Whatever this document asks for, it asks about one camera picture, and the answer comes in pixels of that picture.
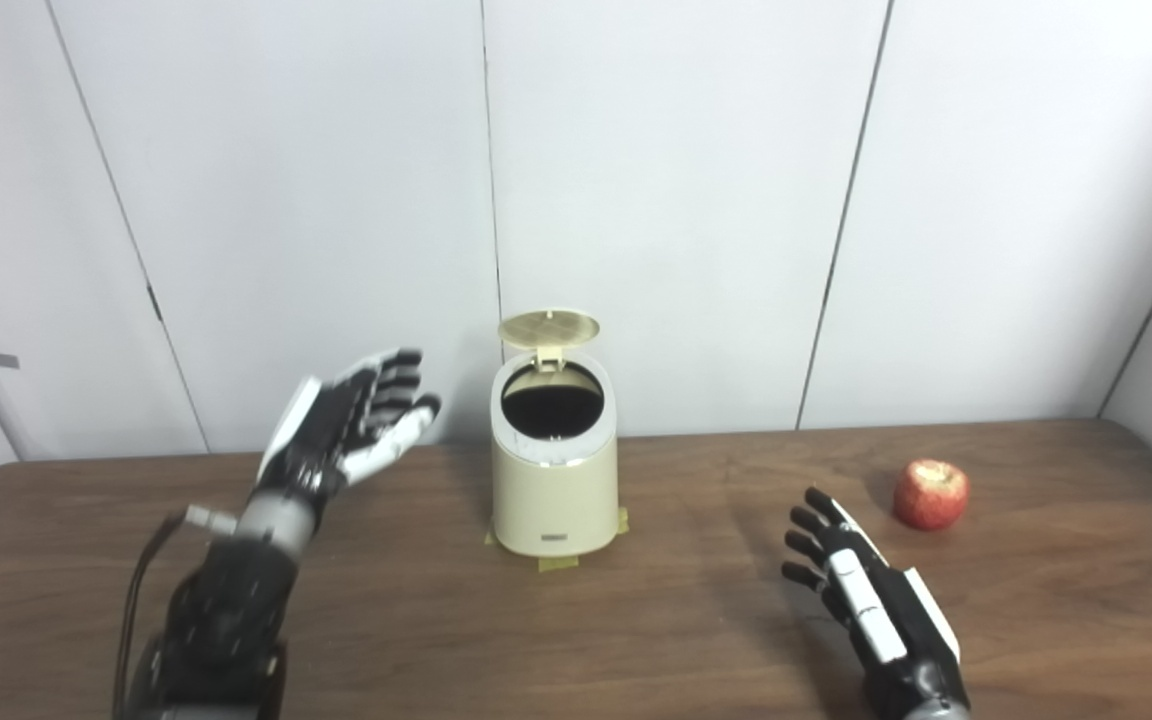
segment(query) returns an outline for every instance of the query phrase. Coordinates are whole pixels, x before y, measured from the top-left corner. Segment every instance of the cable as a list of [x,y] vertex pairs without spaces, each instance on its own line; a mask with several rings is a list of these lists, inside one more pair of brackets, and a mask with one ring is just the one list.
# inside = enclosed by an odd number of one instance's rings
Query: cable
[[136,629],[136,600],[141,596],[141,581],[145,579],[145,570],[154,555],[168,541],[173,533],[177,532],[180,525],[184,523],[185,514],[169,515],[162,521],[159,529],[145,543],[145,550],[141,552],[141,560],[136,561],[136,570],[132,571],[132,584],[127,589],[127,602],[123,605],[123,634],[118,643],[118,660],[115,661],[114,675],[114,720],[123,720],[124,697],[127,694],[127,661],[132,651],[132,630]]

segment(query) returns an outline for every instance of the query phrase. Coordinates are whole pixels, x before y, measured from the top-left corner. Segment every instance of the trash can lid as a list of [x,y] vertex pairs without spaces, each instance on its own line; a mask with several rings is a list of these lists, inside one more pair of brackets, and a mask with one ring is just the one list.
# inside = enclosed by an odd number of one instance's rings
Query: trash can lid
[[598,336],[598,320],[576,310],[535,310],[500,323],[500,340],[522,350],[536,350],[541,363],[562,366],[564,347],[585,344]]

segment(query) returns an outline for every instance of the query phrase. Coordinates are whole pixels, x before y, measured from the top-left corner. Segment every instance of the wooden table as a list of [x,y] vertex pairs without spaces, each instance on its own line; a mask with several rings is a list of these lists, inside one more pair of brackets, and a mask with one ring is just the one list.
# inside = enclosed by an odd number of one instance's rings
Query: wooden table
[[[888,515],[916,456],[972,475],[947,532]],[[107,717],[142,544],[184,503],[237,510],[256,464],[0,468],[0,719]],[[485,448],[420,448],[329,507],[285,624],[283,715],[867,719],[844,632],[778,574],[812,484],[922,570],[978,720],[1152,717],[1152,452],[1102,420],[631,439],[631,532],[545,574],[484,544]],[[204,543],[185,530],[151,570],[142,638]]]

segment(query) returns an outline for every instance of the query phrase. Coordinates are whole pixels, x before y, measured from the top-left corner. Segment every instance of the cream trash can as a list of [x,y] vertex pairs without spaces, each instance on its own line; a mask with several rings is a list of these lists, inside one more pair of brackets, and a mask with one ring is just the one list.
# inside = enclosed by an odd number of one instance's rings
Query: cream trash can
[[526,350],[492,382],[493,529],[518,555],[584,555],[616,537],[616,397],[602,365],[570,350],[598,329],[571,310],[500,323]]

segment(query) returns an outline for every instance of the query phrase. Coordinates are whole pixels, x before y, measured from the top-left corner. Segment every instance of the robotic finger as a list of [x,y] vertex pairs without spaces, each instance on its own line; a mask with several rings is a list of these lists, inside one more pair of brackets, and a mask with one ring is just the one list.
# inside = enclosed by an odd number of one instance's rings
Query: robotic finger
[[864,692],[881,720],[968,720],[958,643],[915,569],[895,570],[861,525],[818,488],[795,506],[785,544],[814,570],[785,562],[781,574],[820,596],[850,634],[864,666]]

